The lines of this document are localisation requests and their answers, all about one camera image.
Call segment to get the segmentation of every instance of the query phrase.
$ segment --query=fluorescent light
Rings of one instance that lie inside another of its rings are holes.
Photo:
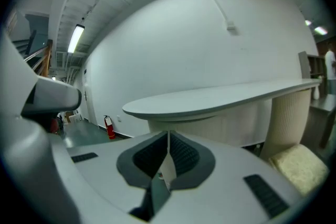
[[[319,26],[314,29],[317,33],[320,35],[326,35],[328,33],[327,30],[325,30],[323,27]]]
[[[69,48],[68,48],[68,52],[69,53],[73,53],[75,51],[75,48],[77,46],[77,43],[79,41],[80,36],[82,35],[83,31],[84,31],[84,26],[83,25],[76,25],[73,33],[72,33],[72,37],[70,40],[70,44],[69,44]]]

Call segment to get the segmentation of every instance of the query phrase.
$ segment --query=staircase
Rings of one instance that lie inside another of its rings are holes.
[[[47,45],[38,49],[37,51],[30,52],[31,45],[33,44],[36,36],[34,30],[29,39],[13,41],[18,52],[22,55],[25,62],[37,73],[39,76],[47,77],[50,66],[50,54],[52,47],[52,40],[47,41]]]

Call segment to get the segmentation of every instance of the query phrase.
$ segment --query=door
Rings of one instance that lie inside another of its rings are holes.
[[[84,86],[84,101],[88,110],[89,122],[97,125],[96,115],[94,114],[92,91],[91,91],[91,74],[90,74],[90,60],[85,63],[83,71],[83,86]]]

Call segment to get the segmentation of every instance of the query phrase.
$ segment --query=white vase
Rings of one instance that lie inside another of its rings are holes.
[[[319,91],[319,87],[318,87],[318,86],[316,86],[315,89],[314,89],[313,98],[314,98],[315,100],[317,100],[317,99],[320,98],[320,91]]]

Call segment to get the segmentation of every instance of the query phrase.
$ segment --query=fire extinguisher label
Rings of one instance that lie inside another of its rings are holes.
[[[109,125],[112,125],[112,121],[110,118],[106,118],[106,124],[109,126]]]

